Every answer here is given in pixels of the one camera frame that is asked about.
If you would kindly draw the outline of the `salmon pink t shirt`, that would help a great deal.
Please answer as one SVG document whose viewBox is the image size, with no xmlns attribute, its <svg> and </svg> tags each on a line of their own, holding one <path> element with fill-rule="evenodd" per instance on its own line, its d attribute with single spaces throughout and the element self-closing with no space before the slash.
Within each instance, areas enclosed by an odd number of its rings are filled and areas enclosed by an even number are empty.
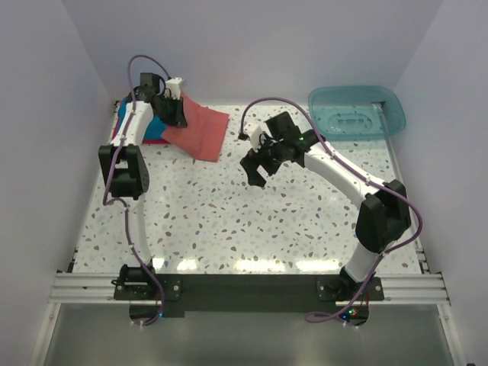
<svg viewBox="0 0 488 366">
<path fill-rule="evenodd" d="M 185 93 L 181 96 L 188 125 L 185 128 L 167 126 L 162 138 L 193 159 L 217 162 L 230 116 L 198 104 Z"/>
</svg>

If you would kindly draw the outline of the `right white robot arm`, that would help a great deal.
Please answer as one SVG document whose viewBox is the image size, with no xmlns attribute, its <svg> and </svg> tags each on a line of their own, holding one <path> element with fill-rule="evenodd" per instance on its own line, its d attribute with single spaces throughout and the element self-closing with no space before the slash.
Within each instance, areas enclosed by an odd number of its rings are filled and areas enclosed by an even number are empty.
<svg viewBox="0 0 488 366">
<path fill-rule="evenodd" d="M 327 180 L 358 208 L 358 244 L 342 267 L 339 281 L 344 297 L 358 299 L 367 290 L 366 278 L 381 253 L 411 226 L 405 186 L 397 179 L 385 182 L 369 175 L 319 141 L 314 130 L 301 131 L 288 112 L 265 123 L 266 129 L 248 124 L 239 132 L 239 138 L 251 144 L 240 161 L 248 183 L 264 187 L 266 180 L 259 169 L 274 175 L 282 164 L 294 162 Z"/>
</svg>

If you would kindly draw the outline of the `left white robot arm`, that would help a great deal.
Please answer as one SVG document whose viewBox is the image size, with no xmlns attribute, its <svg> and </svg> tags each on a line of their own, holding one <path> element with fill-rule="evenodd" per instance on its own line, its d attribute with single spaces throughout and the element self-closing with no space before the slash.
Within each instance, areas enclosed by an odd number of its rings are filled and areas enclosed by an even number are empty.
<svg viewBox="0 0 488 366">
<path fill-rule="evenodd" d="M 128 255 L 114 285 L 119 291 L 130 288 L 141 299 L 153 297 L 158 290 L 152 256 L 146 241 L 144 220 L 145 195 L 149 190 L 149 170 L 141 145 L 150 124 L 162 128 L 186 128 L 181 90 L 185 80 L 144 72 L 140 83 L 123 98 L 117 108 L 114 135 L 107 145 L 98 149 L 98 159 L 104 179 L 104 206 L 123 206 L 124 236 Z"/>
</svg>

